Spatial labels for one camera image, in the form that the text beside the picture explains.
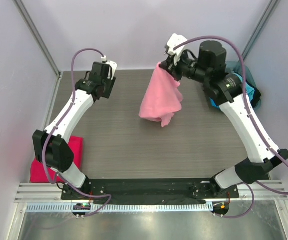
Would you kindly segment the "light pink t shirt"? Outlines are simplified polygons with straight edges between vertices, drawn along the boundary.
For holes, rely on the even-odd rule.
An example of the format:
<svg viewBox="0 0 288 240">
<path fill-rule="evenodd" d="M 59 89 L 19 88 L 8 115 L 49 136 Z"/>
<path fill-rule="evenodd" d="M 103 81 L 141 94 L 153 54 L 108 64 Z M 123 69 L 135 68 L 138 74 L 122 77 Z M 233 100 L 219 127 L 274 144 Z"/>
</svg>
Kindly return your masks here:
<svg viewBox="0 0 288 240">
<path fill-rule="evenodd" d="M 159 62 L 140 105 L 139 117 L 160 122 L 163 128 L 169 125 L 175 113 L 182 110 L 184 98 L 179 91 L 180 85 L 180 82 L 160 67 Z"/>
</svg>

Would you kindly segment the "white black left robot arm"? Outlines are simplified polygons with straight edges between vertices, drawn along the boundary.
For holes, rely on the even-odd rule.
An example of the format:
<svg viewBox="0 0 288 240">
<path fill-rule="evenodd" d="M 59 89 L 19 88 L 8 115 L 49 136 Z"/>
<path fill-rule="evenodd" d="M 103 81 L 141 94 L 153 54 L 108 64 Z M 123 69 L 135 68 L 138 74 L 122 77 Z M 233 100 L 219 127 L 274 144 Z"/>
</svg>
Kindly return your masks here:
<svg viewBox="0 0 288 240">
<path fill-rule="evenodd" d="M 69 140 L 86 111 L 100 98 L 110 97 L 117 67 L 117 63 L 110 60 L 94 62 L 88 78 L 76 83 L 75 91 L 55 120 L 32 136 L 36 160 L 86 194 L 90 192 L 89 179 L 74 163 Z"/>
</svg>

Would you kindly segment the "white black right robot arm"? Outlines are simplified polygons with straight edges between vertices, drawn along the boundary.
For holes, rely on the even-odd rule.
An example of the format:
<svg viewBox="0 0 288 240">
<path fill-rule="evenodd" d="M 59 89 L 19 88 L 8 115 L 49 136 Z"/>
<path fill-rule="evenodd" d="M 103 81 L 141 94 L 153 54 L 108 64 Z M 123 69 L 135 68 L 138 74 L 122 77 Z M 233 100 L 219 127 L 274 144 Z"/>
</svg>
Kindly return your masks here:
<svg viewBox="0 0 288 240">
<path fill-rule="evenodd" d="M 282 161 L 288 159 L 288 150 L 279 148 L 268 136 L 252 108 L 246 109 L 249 97 L 243 95 L 239 75 L 227 71 L 227 51 L 218 41 L 200 44 L 198 57 L 183 44 L 187 39 L 174 34 L 167 42 L 168 58 L 160 63 L 176 81 L 183 77 L 202 83 L 204 93 L 219 106 L 238 133 L 247 152 L 247 158 L 235 166 L 214 175 L 210 188 L 214 195 L 240 184 L 252 184 L 262 179 Z M 263 141 L 257 130 L 266 138 Z"/>
</svg>

